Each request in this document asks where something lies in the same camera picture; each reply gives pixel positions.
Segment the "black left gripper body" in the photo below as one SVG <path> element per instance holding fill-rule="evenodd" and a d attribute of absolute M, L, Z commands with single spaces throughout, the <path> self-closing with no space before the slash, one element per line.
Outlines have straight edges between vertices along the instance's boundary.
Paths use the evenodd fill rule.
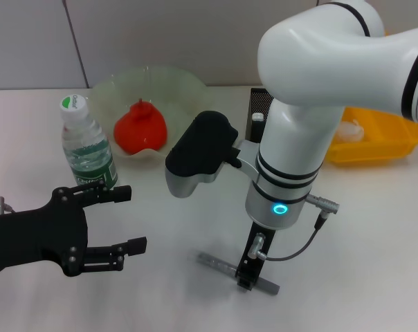
<path fill-rule="evenodd" d="M 60 187 L 43 207 L 0 215 L 0 270 L 51 261 L 66 276 L 81 274 L 88 230 L 78 192 Z"/>

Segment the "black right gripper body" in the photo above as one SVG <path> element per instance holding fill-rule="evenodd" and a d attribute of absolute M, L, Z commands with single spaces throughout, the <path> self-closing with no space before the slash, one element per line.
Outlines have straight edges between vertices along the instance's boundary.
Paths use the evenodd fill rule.
<path fill-rule="evenodd" d="M 253 222 L 246 247 L 237 269 L 261 270 L 264 265 L 264 260 L 260 256 L 267 255 L 274 236 L 275 230 L 264 228 L 258 223 Z"/>

